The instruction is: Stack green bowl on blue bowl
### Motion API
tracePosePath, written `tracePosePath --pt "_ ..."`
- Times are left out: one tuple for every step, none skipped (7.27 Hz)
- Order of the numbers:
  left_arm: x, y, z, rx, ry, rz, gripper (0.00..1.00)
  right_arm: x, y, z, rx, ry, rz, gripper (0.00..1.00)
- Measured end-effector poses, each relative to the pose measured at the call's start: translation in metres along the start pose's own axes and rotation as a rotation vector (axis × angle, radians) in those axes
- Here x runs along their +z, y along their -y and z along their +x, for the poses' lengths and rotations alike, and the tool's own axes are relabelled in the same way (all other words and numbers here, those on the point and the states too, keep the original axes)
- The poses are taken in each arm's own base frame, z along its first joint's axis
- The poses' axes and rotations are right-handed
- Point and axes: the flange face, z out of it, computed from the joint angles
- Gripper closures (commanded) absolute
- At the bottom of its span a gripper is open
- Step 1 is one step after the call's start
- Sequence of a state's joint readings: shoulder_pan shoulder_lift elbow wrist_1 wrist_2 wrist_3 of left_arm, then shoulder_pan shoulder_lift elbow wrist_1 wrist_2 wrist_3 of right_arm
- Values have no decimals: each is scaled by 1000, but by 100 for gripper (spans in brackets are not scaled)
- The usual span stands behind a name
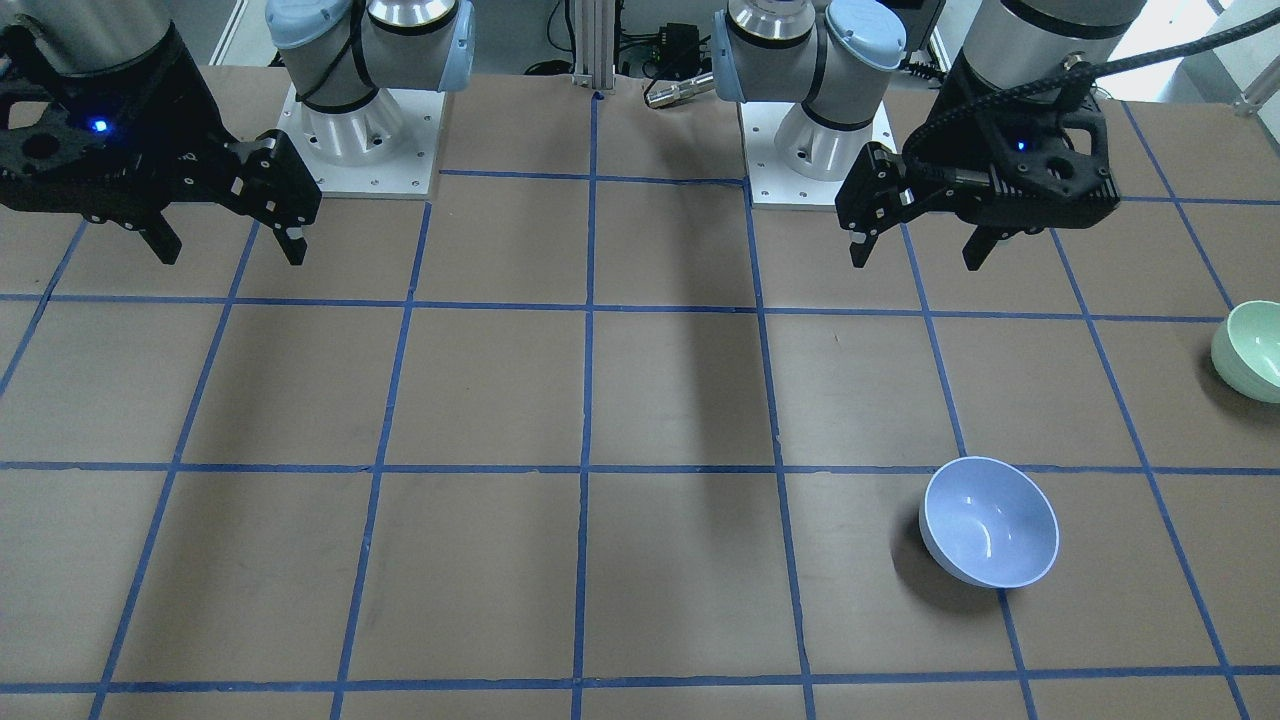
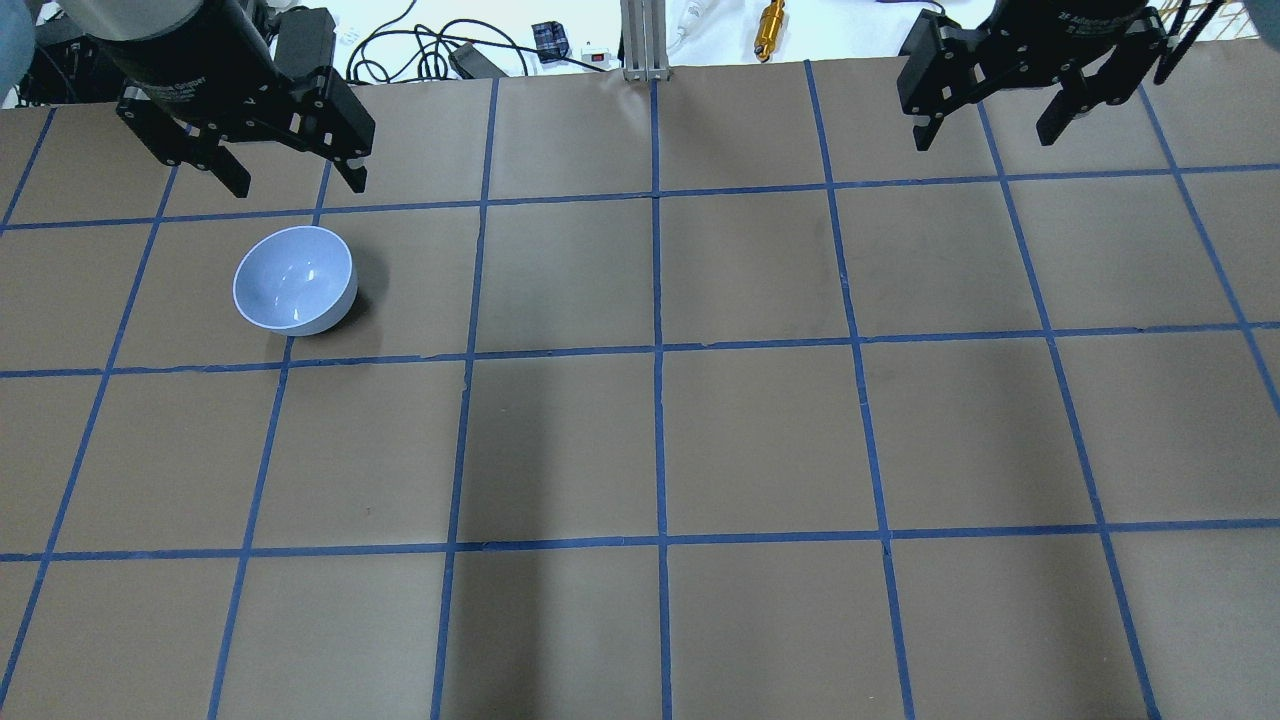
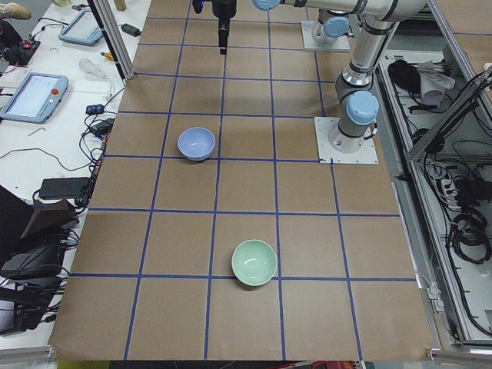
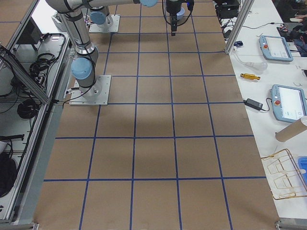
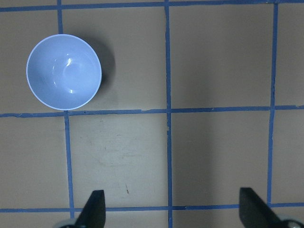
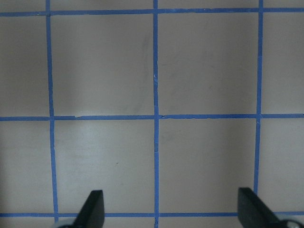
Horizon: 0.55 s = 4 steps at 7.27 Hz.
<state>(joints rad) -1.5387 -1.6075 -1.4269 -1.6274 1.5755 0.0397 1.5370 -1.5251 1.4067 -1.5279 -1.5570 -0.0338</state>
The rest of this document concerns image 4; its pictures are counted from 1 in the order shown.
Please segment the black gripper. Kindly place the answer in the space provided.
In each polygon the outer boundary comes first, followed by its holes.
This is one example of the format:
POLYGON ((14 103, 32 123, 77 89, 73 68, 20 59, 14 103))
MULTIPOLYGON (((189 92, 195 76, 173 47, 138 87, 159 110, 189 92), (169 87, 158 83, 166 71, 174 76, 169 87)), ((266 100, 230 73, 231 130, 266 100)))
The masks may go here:
POLYGON ((175 36, 177 32, 177 13, 181 10, 182 3, 187 4, 187 8, 190 12, 194 8, 194 0, 166 0, 166 11, 171 17, 171 36, 175 36))

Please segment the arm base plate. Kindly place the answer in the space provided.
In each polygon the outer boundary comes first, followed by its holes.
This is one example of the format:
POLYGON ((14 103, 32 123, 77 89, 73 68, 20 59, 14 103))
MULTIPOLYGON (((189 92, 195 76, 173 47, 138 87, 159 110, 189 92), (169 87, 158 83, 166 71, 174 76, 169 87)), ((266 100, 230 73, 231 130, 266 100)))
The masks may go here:
POLYGON ((96 106, 108 105, 108 97, 111 85, 111 75, 96 76, 95 85, 87 92, 87 89, 80 88, 72 92, 71 106, 96 106))
POLYGON ((91 16, 92 24, 89 28, 89 33, 117 33, 119 29, 120 15, 119 14, 110 14, 105 16, 103 13, 94 14, 91 16))

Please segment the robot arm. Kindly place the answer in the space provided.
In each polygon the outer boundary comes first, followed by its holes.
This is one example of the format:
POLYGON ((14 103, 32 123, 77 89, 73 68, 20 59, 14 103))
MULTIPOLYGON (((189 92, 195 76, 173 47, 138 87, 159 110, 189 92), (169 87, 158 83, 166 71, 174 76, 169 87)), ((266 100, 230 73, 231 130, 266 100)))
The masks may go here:
POLYGON ((90 9, 90 18, 98 26, 110 27, 113 24, 112 16, 108 6, 96 7, 90 9))
POLYGON ((123 4, 141 4, 153 7, 155 0, 49 0, 48 5, 61 15, 70 39, 74 42, 77 58, 71 64, 71 74, 79 84, 82 102, 89 104, 107 104, 109 86, 104 87, 102 80, 110 76, 99 77, 95 73, 98 49, 92 43, 86 27, 82 8, 90 9, 91 20, 95 24, 106 24, 107 7, 123 4))

